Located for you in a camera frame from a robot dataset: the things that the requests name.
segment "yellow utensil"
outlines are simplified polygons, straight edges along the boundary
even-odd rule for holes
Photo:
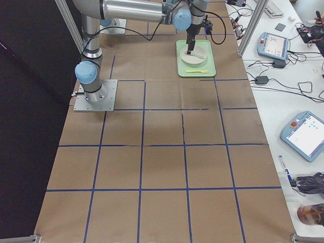
[[[191,72],[201,72],[201,73],[208,73],[208,70],[199,70],[199,69],[189,69],[186,70],[187,73],[191,73]]]

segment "white screen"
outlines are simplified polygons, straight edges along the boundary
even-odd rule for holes
[[[284,54],[285,40],[285,38],[268,34],[264,46],[264,52],[282,57]]]
[[[312,157],[324,143],[324,124],[309,115],[286,138],[307,156]]]

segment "emergency stop button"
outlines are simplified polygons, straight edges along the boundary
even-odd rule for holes
[[[295,126],[297,126],[297,122],[292,121],[292,122],[290,123],[290,126],[291,126],[292,128],[294,128]]]

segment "blue joint cap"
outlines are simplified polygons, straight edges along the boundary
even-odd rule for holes
[[[75,67],[75,76],[83,85],[91,84],[97,77],[97,68],[90,61],[83,61]]]
[[[191,25],[191,13],[189,10],[180,10],[173,19],[173,25],[177,30],[186,30]]]
[[[112,22],[112,18],[105,19],[105,20],[100,20],[100,25],[102,26],[109,26]]]

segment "green tray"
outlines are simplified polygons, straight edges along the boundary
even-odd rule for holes
[[[178,74],[181,77],[213,77],[216,75],[215,63],[213,58],[213,52],[211,43],[209,40],[196,40],[197,46],[202,47],[207,52],[207,59],[200,64],[188,64],[184,62],[180,57],[180,51],[184,46],[188,46],[185,40],[177,41],[177,61],[178,61]],[[187,73],[186,70],[208,70],[208,73],[193,72]]]

